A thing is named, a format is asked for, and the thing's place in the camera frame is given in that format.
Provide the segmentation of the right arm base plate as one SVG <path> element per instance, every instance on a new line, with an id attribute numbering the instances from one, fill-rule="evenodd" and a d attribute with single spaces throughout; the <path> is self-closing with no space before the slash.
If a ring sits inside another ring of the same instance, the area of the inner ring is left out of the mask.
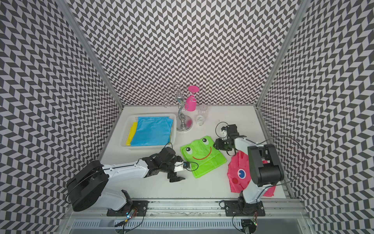
<path id="1" fill-rule="evenodd" d="M 266 216 L 263 203 L 260 201 L 254 204 L 239 202 L 237 200 L 224 200 L 224 210 L 226 216 L 244 215 L 257 217 Z"/>

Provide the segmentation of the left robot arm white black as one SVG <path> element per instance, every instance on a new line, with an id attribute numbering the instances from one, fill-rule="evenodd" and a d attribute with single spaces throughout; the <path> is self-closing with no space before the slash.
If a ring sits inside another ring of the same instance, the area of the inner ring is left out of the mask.
<path id="1" fill-rule="evenodd" d="M 103 165 L 95 160 L 86 165 L 66 185 L 66 201 L 73 211 L 89 208 L 107 208 L 111 215 L 127 212 L 134 208 L 133 200 L 124 189 L 111 189 L 113 184 L 135 178 L 147 178 L 166 173 L 169 182 L 179 182 L 183 177 L 177 173 L 191 167 L 170 147 L 159 153 L 120 165 Z"/>

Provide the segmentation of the pink cartoon raincoat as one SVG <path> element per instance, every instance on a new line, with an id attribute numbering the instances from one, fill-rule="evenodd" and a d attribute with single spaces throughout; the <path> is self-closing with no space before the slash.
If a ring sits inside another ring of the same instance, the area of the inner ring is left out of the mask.
<path id="1" fill-rule="evenodd" d="M 228 180 L 232 193 L 240 193 L 251 181 L 248 155 L 238 151 L 228 164 Z"/>

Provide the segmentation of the white plastic perforated basket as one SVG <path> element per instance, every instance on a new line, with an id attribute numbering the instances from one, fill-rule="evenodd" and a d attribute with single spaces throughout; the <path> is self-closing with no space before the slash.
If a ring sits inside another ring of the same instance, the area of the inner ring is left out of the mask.
<path id="1" fill-rule="evenodd" d="M 171 135 L 170 135 L 170 141 L 169 143 L 174 144 L 176 139 L 176 115 L 175 114 L 168 114 L 168 113 L 157 113 L 157 114 L 137 114 L 132 115 L 128 117 L 128 119 L 125 122 L 124 129 L 122 130 L 121 138 L 120 138 L 120 145 L 131 149 L 131 150 L 143 150 L 143 149 L 156 149 L 163 146 L 140 146 L 140 147 L 134 147 L 134 146 L 126 146 L 126 140 L 130 131 L 130 127 L 132 126 L 133 122 L 138 121 L 138 117 L 169 117 L 173 120 L 173 125 L 171 129 Z"/>

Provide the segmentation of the blue towel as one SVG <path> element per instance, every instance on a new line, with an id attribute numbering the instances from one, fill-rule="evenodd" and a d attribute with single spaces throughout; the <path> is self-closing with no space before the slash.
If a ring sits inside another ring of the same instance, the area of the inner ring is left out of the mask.
<path id="1" fill-rule="evenodd" d="M 131 146 L 164 146 L 170 141 L 173 120 L 169 117 L 138 117 Z"/>

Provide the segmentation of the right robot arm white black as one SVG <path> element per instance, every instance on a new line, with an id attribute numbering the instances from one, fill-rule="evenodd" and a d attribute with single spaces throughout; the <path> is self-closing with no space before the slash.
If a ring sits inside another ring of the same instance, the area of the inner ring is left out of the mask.
<path id="1" fill-rule="evenodd" d="M 239 134 L 234 124 L 221 128 L 221 134 L 213 147 L 226 152 L 236 150 L 247 155 L 251 181 L 238 198 L 239 207 L 242 209 L 259 205 L 265 192 L 284 179 L 276 147 L 247 139 L 245 135 Z"/>

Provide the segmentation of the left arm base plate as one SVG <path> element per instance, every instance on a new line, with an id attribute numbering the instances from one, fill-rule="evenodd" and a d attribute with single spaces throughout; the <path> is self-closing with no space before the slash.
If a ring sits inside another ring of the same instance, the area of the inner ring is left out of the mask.
<path id="1" fill-rule="evenodd" d="M 117 216 L 117 217 L 131 217 L 133 215 L 145 216 L 148 209 L 149 201 L 147 200 L 135 200 L 132 202 L 127 202 L 118 211 L 113 209 L 108 209 L 107 216 Z"/>

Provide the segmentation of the green frog raincoat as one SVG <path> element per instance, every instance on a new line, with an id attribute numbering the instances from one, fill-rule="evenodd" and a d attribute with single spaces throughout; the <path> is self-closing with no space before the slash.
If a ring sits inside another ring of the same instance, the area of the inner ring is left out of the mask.
<path id="1" fill-rule="evenodd" d="M 210 136 L 204 136 L 180 147 L 183 158 L 191 163 L 191 172 L 195 178 L 201 178 L 227 163 L 227 159 L 213 144 Z"/>

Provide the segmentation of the yellow raincoat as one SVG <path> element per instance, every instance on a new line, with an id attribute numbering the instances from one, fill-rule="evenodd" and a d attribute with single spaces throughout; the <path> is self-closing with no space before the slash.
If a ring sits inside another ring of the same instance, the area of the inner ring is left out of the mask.
<path id="1" fill-rule="evenodd" d="M 137 130 L 137 122 L 133 122 L 132 126 L 130 127 L 130 131 L 126 140 L 126 146 L 131 146 L 131 141 L 136 133 Z"/>

